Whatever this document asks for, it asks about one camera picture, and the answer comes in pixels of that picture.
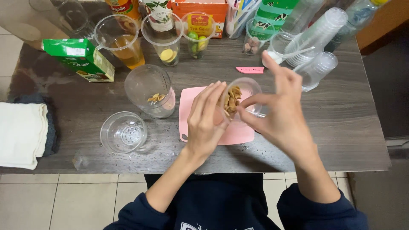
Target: lemon slice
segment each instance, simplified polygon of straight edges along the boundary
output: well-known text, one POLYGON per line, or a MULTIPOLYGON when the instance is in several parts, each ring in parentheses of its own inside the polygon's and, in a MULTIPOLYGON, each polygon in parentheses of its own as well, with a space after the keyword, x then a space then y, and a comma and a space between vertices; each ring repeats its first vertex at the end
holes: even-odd
POLYGON ((173 61, 173 60, 175 59, 175 57, 176 57, 177 54, 178 54, 178 52, 173 51, 172 57, 169 58, 169 60, 166 60, 166 62, 171 62, 171 61, 173 61))
POLYGON ((167 61, 171 59, 173 56, 173 51, 171 49, 164 50, 162 53, 159 55, 159 58, 163 61, 167 61))

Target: dried fruit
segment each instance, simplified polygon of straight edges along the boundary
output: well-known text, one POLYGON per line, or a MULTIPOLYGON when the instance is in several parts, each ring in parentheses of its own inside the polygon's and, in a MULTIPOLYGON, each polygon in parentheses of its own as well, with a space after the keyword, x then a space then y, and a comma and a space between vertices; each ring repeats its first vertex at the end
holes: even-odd
POLYGON ((148 102, 152 101, 152 104, 156 103, 157 101, 161 101, 162 99, 164 99, 165 96, 166 96, 165 94, 159 95, 159 93, 157 93, 157 94, 153 95, 151 98, 149 98, 148 102))
POLYGON ((223 108, 225 110, 226 117, 232 119, 236 113, 236 106, 240 104, 238 99, 241 99, 241 91, 238 86, 232 86, 225 96, 223 108))

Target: pink label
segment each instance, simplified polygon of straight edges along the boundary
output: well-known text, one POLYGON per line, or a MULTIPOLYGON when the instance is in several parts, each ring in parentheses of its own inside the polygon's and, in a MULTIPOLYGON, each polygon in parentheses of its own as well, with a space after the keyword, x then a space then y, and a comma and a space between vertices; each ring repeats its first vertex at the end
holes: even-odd
POLYGON ((262 74, 264 67, 236 67, 236 70, 243 74, 262 74))

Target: wooden table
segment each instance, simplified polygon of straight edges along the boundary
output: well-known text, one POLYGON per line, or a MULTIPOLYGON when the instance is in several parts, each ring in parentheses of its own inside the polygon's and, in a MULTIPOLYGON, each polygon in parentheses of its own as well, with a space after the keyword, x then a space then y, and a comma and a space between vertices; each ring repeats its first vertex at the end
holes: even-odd
MULTIPOLYGON (((164 68, 176 93, 176 109, 166 119, 141 112, 126 97, 127 68, 117 68, 115 82, 89 83, 53 57, 24 45, 13 75, 10 98, 41 92, 53 99, 61 143, 57 154, 39 159, 35 170, 0 168, 0 173, 162 173, 185 145, 179 139, 179 99, 184 88, 207 86, 217 80, 228 83, 251 77, 263 92, 274 92, 274 77, 241 74, 236 66, 262 66, 259 55, 241 52, 238 40, 212 39, 201 60, 191 58, 186 40, 180 44, 177 66, 162 65, 153 47, 142 42, 146 63, 164 68), (113 154, 102 147, 99 131, 113 113, 135 112, 146 122, 145 145, 130 154, 113 154)), ((335 52, 339 65, 317 88, 302 94, 303 112, 319 154, 328 171, 387 170, 390 159, 355 38, 335 52)), ((291 160, 256 133, 252 142, 218 146, 197 172, 294 171, 291 160)))

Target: green carton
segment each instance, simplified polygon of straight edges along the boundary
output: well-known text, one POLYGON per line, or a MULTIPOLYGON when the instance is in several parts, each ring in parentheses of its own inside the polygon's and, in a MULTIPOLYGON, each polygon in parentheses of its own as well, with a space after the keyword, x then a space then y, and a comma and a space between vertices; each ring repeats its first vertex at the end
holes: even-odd
POLYGON ((43 49, 90 82, 114 81, 114 66, 88 39, 43 39, 43 49))

